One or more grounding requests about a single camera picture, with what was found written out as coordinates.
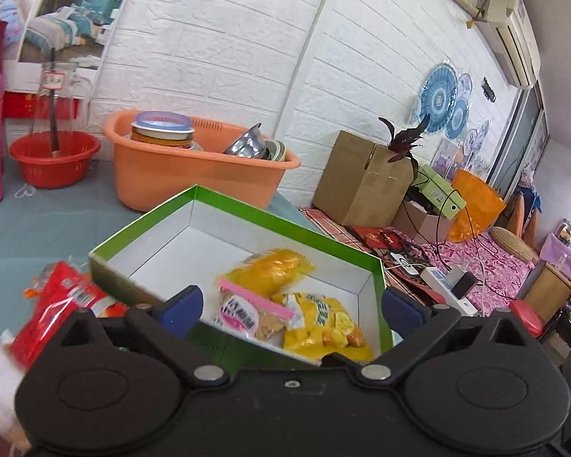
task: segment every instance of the orange plastic bag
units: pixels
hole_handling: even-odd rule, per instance
[[[452,242],[463,242],[472,238],[472,231],[469,227],[469,220],[472,220],[474,235],[478,235],[488,229],[499,214],[505,209],[506,203],[499,197],[499,194],[489,187],[481,178],[466,172],[457,170],[455,178],[452,180],[452,188],[457,189],[461,197],[465,199],[467,211],[463,208],[452,224],[448,233],[448,240]]]

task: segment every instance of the blue plastic lid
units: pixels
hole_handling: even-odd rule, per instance
[[[144,111],[136,116],[136,123],[148,129],[167,130],[172,132],[192,131],[192,120],[189,117],[170,111]]]

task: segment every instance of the red snack bag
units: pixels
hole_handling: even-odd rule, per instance
[[[44,286],[32,318],[10,346],[13,356],[29,369],[50,338],[77,308],[90,309],[98,318],[123,316],[127,310],[124,304],[60,261]]]

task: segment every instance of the yellow snack bag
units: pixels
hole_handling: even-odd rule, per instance
[[[271,249],[249,257],[225,278],[259,296],[271,297],[313,269],[302,254],[289,249]]]
[[[310,294],[275,296],[299,319],[284,334],[284,349],[314,360],[338,352],[354,361],[374,358],[362,330],[343,305],[330,297]]]

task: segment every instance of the brick wallpaper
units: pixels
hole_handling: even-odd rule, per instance
[[[252,125],[271,133],[321,0],[128,0],[113,32],[94,94],[89,129],[101,139],[108,114],[168,109]],[[295,107],[285,141],[303,161],[281,192],[306,205],[339,130],[385,140],[378,115],[403,125],[431,69],[448,59],[471,74],[469,122],[493,124],[492,159],[516,95],[468,16],[451,0],[337,0]],[[487,77],[497,95],[480,89]],[[8,137],[26,131],[9,121]],[[427,136],[430,160],[442,138]],[[102,139],[102,158],[111,157]]]

